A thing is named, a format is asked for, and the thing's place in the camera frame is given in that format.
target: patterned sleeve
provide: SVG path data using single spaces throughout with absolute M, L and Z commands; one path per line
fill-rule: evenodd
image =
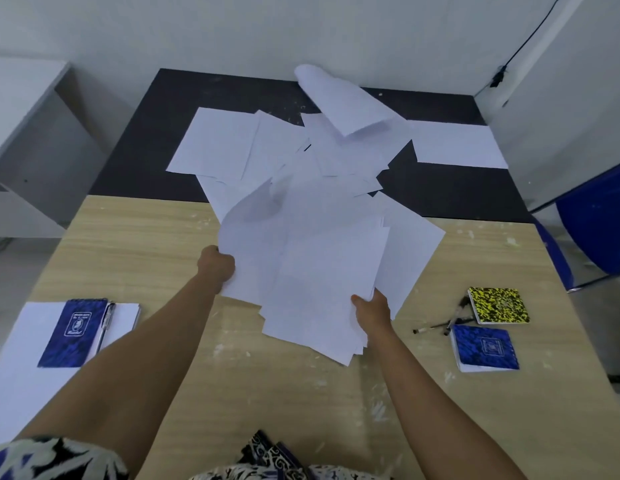
M 113 451 L 66 438 L 40 436 L 0 445 L 0 480 L 128 480 Z

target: patterned clothing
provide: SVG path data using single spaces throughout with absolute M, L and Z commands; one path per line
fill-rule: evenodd
M 236 465 L 220 467 L 190 480 L 381 480 L 343 467 L 304 467 L 282 443 L 258 431 Z M 67 438 L 38 437 L 0 445 L 0 480 L 128 480 L 114 451 Z

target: notebook logo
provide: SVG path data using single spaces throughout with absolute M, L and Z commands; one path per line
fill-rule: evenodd
M 486 337 L 481 338 L 481 347 L 485 355 L 496 355 L 497 357 L 504 357 L 503 343 L 500 339 L 489 339 Z
M 92 312 L 75 312 L 70 317 L 70 322 L 66 327 L 65 337 L 82 337 L 85 329 L 88 328 L 88 322 Z

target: notebook cover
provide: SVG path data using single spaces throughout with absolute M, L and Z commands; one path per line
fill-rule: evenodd
M 38 367 L 81 367 L 108 306 L 106 298 L 66 302 Z
M 513 288 L 470 288 L 468 295 L 481 323 L 529 323 L 530 317 Z
M 518 370 L 514 347 L 506 330 L 454 325 L 459 360 L 466 365 Z

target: person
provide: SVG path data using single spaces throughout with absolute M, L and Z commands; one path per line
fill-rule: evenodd
M 203 249 L 197 264 L 198 272 L 165 306 L 87 362 L 13 442 L 0 445 L 1 480 L 137 476 L 197 351 L 215 295 L 234 273 L 234 258 L 216 246 Z M 371 301 L 351 300 L 425 477 L 524 479 L 402 343 L 385 297 L 375 290 Z M 344 467 L 304 467 L 287 449 L 262 442 L 260 432 L 237 465 L 194 478 L 377 478 Z

